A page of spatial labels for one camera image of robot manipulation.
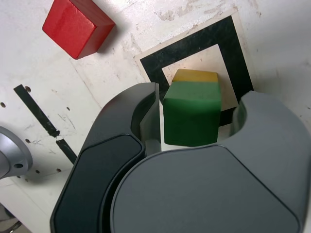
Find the black tape strip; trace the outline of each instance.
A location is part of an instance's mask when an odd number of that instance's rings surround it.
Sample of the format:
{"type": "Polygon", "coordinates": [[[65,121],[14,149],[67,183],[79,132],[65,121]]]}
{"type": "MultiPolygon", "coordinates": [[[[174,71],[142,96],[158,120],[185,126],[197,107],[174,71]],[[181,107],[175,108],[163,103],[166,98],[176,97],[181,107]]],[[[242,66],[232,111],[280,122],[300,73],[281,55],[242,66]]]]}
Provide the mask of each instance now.
{"type": "Polygon", "coordinates": [[[231,124],[234,110],[235,108],[230,108],[220,113],[220,119],[219,119],[220,126],[231,124]]]}
{"type": "MultiPolygon", "coordinates": [[[[60,132],[57,130],[52,122],[47,118],[41,108],[37,105],[34,99],[29,95],[29,93],[25,90],[23,85],[19,85],[14,88],[16,94],[20,97],[20,99],[24,102],[24,104],[28,107],[28,109],[32,112],[32,114],[37,118],[40,124],[45,128],[50,136],[57,137],[60,132]]],[[[56,141],[56,144],[62,150],[62,152],[67,156],[67,158],[74,164],[77,156],[67,144],[67,142],[62,139],[56,141]]]]}
{"type": "Polygon", "coordinates": [[[57,140],[56,144],[59,146],[62,152],[67,156],[70,162],[74,164],[74,162],[77,159],[77,156],[73,152],[73,150],[70,148],[70,146],[67,144],[67,142],[64,139],[61,139],[61,140],[57,140]]]}
{"type": "Polygon", "coordinates": [[[28,109],[32,112],[32,114],[37,118],[43,128],[48,132],[50,136],[57,137],[60,132],[57,130],[41,108],[37,105],[34,99],[29,95],[29,93],[25,90],[23,85],[19,85],[14,88],[16,94],[20,97],[20,99],[24,102],[24,104],[28,107],[28,109]]]}
{"type": "MultiPolygon", "coordinates": [[[[232,16],[228,16],[140,60],[150,81],[159,84],[162,103],[170,87],[162,68],[216,44],[225,62],[237,101],[254,90],[232,16]]],[[[233,110],[234,108],[221,112],[220,126],[232,122],[233,110]]]]}

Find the white table surface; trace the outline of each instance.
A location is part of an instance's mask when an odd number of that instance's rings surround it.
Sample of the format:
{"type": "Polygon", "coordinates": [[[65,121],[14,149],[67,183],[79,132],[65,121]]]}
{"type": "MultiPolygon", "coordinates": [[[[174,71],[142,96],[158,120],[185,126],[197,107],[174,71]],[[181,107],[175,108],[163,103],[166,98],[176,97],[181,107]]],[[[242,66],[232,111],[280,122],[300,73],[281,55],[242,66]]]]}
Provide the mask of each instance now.
{"type": "MultiPolygon", "coordinates": [[[[0,0],[0,102],[6,104],[0,125],[29,139],[34,158],[27,175],[0,180],[0,202],[33,233],[50,232],[49,219],[72,164],[14,92],[20,84],[31,88],[61,131],[57,139],[66,139],[78,154],[101,108],[124,89],[148,81],[135,55],[234,8],[254,68],[254,89],[279,98],[311,132],[310,0],[95,2],[117,29],[99,53],[73,60],[42,32],[51,0],[0,0]]],[[[311,216],[305,232],[311,232],[311,216]]]]}

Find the black tape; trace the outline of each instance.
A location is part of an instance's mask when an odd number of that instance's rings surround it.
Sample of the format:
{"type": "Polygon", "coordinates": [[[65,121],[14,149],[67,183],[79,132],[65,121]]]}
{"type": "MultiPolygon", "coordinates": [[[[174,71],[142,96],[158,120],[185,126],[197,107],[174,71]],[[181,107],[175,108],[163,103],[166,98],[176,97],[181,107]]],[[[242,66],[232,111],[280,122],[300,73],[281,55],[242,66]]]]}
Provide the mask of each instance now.
{"type": "Polygon", "coordinates": [[[57,130],[52,122],[47,118],[41,108],[37,105],[34,99],[29,95],[29,93],[25,90],[23,85],[19,85],[14,88],[16,94],[20,97],[20,99],[24,102],[27,108],[32,112],[32,114],[37,118],[43,128],[48,132],[50,136],[57,137],[60,132],[57,130]]]}
{"type": "Polygon", "coordinates": [[[67,142],[64,139],[61,139],[61,140],[57,140],[56,144],[59,146],[62,152],[67,156],[70,162],[74,164],[74,162],[77,159],[77,156],[73,152],[73,150],[70,148],[70,146],[67,144],[67,142]]]}

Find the gray metal part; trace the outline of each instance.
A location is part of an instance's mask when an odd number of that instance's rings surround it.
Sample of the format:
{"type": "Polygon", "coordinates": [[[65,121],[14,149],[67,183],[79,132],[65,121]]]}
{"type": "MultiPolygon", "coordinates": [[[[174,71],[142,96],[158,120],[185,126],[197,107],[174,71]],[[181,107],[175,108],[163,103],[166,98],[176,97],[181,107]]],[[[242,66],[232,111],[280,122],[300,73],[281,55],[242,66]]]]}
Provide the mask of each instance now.
{"type": "Polygon", "coordinates": [[[6,128],[0,127],[0,179],[24,175],[32,165],[30,151],[22,140],[6,128]]]}
{"type": "Polygon", "coordinates": [[[220,142],[298,218],[308,206],[311,137],[281,102],[251,91],[234,113],[232,133],[220,142]]]}
{"type": "Polygon", "coordinates": [[[149,156],[121,181],[111,233],[297,233],[295,216],[226,148],[149,156]]]}
{"type": "Polygon", "coordinates": [[[155,84],[155,89],[155,103],[139,124],[140,140],[146,148],[147,156],[161,152],[159,84],[155,84]]]}

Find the red block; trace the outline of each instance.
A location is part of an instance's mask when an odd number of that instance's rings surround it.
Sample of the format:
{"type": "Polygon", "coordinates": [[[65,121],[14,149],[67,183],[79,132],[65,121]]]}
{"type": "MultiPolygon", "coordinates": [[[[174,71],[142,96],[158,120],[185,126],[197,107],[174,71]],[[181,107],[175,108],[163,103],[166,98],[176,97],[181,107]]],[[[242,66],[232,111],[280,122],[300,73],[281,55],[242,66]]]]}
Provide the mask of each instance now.
{"type": "Polygon", "coordinates": [[[55,0],[42,30],[79,59],[95,53],[114,25],[92,0],[55,0]]]}

